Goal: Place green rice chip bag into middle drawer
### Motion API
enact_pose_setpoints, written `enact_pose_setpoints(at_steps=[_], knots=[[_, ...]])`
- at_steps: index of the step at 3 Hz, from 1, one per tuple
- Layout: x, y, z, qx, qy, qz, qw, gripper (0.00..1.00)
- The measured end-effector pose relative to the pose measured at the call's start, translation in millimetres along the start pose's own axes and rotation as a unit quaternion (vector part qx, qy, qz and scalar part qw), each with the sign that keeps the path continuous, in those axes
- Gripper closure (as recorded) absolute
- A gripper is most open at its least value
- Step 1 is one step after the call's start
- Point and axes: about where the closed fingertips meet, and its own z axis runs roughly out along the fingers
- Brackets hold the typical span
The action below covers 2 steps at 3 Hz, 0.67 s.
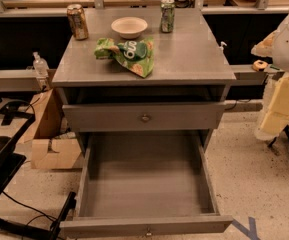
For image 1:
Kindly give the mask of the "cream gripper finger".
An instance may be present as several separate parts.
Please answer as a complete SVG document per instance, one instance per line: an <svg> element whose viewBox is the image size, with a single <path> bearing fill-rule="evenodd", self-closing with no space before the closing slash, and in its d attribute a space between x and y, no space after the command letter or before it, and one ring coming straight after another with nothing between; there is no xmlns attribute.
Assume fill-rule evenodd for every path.
<svg viewBox="0 0 289 240"><path fill-rule="evenodd" d="M289 123L289 73L279 80L268 81L262 105L254 135L259 140L268 141L278 137Z"/></svg>

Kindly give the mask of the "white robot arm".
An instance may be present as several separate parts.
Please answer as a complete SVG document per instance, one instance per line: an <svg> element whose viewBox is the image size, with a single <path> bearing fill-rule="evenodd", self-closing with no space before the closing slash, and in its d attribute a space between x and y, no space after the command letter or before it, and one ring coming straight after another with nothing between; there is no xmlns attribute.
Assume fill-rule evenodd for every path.
<svg viewBox="0 0 289 240"><path fill-rule="evenodd" d="M278 80L270 79L263 94L263 107L260 111L254 134L259 140L272 140L278 137L289 123L289 14L251 53L259 57L270 57L272 65L284 74Z"/></svg>

